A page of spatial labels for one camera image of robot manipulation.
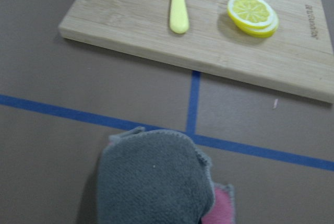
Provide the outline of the grey pink towel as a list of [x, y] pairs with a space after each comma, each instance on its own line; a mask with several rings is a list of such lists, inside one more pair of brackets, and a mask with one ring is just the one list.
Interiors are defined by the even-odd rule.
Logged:
[[98, 223], [235, 223], [234, 189], [180, 132], [137, 127], [109, 137], [97, 179]]

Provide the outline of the yellow plastic knife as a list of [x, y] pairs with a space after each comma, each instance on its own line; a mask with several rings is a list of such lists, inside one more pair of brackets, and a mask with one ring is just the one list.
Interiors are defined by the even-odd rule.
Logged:
[[189, 18], [185, 0], [171, 0], [170, 29], [177, 34], [184, 34], [189, 29]]

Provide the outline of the yellow lemon slice toy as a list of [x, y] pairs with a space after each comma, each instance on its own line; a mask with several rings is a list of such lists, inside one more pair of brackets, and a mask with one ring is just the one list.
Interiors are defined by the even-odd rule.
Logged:
[[277, 13], [264, 0], [229, 0], [227, 12], [235, 25], [252, 37], [268, 38], [279, 26]]

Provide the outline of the bamboo cutting board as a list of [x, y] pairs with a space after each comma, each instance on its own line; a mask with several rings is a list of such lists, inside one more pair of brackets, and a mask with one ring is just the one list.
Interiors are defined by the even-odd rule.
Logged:
[[242, 32], [228, 0], [186, 0], [190, 28], [169, 28], [170, 0], [75, 0], [62, 37], [333, 103], [333, 49], [321, 0], [265, 0], [279, 27]]

